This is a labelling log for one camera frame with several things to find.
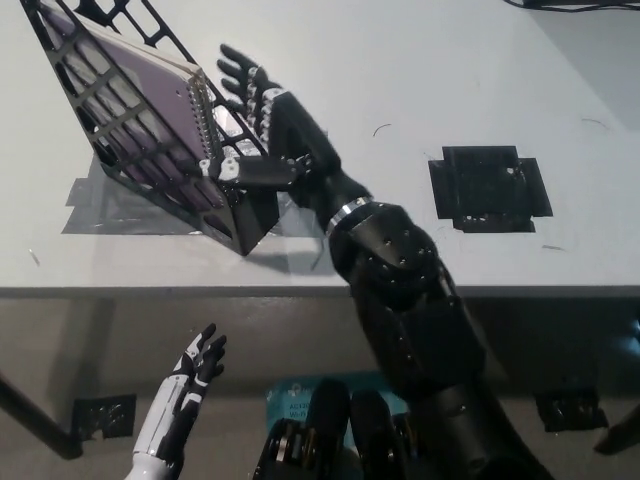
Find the white table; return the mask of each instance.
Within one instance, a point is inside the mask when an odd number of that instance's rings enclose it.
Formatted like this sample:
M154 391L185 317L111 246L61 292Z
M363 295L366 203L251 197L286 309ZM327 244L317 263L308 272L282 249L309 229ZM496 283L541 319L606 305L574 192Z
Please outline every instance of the white table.
M434 237L464 295L640 292L640 16L500 0L154 4L214 81L226 42L293 90L347 172ZM241 258L203 236L62 235L91 149L20 3L0 12L0 295L346 294L326 252L312 269L311 238L269 236ZM535 234L439 220L428 160L464 145L537 158L554 216Z

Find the gray tape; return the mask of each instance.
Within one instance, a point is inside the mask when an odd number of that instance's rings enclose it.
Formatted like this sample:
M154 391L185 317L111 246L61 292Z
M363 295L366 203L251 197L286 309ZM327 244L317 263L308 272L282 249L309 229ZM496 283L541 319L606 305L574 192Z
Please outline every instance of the gray tape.
M270 235L323 238L314 214L278 197L280 222ZM62 233L82 235L193 235L193 227L108 178L94 157L86 178L78 178L67 199L73 207Z

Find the black metal plate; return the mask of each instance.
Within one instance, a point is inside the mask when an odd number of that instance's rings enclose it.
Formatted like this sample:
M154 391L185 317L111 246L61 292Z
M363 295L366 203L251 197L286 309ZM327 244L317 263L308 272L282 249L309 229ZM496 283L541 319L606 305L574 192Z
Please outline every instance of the black metal plate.
M443 147L429 161L438 218L465 233L535 232L531 217L553 216L535 159L516 147Z

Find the robotic hand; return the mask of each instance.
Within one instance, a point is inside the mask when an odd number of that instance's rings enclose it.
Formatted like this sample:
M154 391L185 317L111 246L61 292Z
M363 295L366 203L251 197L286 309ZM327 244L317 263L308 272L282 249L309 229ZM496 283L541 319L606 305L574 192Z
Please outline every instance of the robotic hand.
M126 480L175 480L184 464L184 447L209 383L222 374L225 336L205 349L216 332L209 325L184 351L164 379L133 449L133 468Z
M269 157L226 158L220 182L288 191L327 232L380 369L447 478L549 480L483 381L485 351L432 239L347 176L297 99L228 47L219 68Z

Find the spiral binding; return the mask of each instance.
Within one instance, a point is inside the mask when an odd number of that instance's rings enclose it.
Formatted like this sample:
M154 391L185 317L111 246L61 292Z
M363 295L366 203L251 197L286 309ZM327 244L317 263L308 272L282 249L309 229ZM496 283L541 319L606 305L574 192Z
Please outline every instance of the spiral binding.
M189 100L207 159L217 160L212 164L220 163L223 160L222 145L216 131L213 104L204 78L197 75L189 81Z

